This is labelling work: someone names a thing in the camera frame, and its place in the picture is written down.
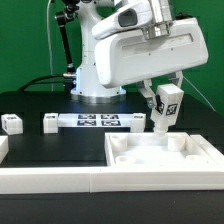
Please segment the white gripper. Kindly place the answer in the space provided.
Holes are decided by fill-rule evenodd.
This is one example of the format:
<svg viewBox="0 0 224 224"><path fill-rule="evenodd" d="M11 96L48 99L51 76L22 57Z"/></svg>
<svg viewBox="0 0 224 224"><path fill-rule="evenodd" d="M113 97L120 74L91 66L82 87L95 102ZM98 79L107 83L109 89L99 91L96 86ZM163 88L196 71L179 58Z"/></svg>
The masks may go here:
<svg viewBox="0 0 224 224"><path fill-rule="evenodd" d="M181 70L207 60L206 43L196 18L176 20L169 36L146 40L141 30L132 30L107 37L95 46L100 84L114 88L139 82L138 89L150 109L156 106L150 78L169 74L172 86L181 88Z"/></svg>

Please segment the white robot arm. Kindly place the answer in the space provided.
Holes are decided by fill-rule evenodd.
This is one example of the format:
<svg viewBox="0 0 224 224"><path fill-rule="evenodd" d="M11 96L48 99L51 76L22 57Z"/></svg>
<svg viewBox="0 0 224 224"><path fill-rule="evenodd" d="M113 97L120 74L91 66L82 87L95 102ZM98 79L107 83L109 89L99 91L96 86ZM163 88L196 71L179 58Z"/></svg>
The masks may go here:
<svg viewBox="0 0 224 224"><path fill-rule="evenodd" d="M176 20L169 0L81 0L82 62L76 99L111 103L125 98L135 84L149 106L156 104L151 80L202 65L208 50L196 18Z"/></svg>

